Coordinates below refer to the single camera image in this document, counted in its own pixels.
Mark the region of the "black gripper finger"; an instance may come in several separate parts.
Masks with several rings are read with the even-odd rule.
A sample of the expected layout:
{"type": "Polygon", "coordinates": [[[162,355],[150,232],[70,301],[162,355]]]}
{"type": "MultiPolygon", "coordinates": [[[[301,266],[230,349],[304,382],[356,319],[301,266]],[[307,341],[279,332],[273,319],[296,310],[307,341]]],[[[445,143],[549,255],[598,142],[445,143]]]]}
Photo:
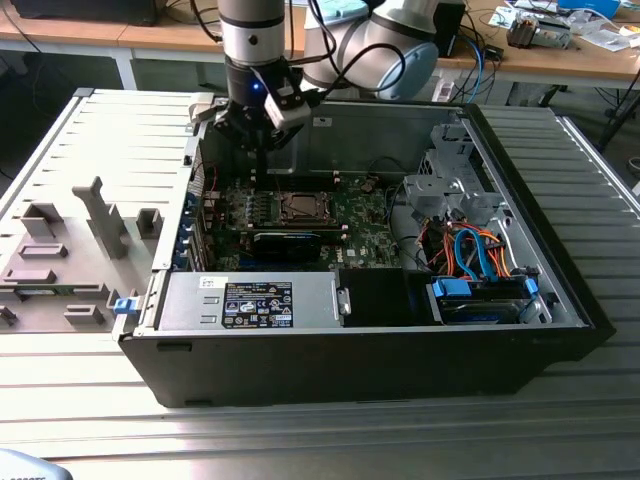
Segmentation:
{"type": "Polygon", "coordinates": [[[303,124],[286,130],[272,131],[261,145],[261,188],[270,189],[272,181],[268,174],[268,156],[284,148],[303,128],[303,124]]]}
{"type": "Polygon", "coordinates": [[[258,107],[229,101],[214,127],[228,140],[232,158],[239,155],[246,162],[252,162],[252,167],[244,170],[254,170],[255,186],[261,187],[264,183],[264,112],[258,107]]]}

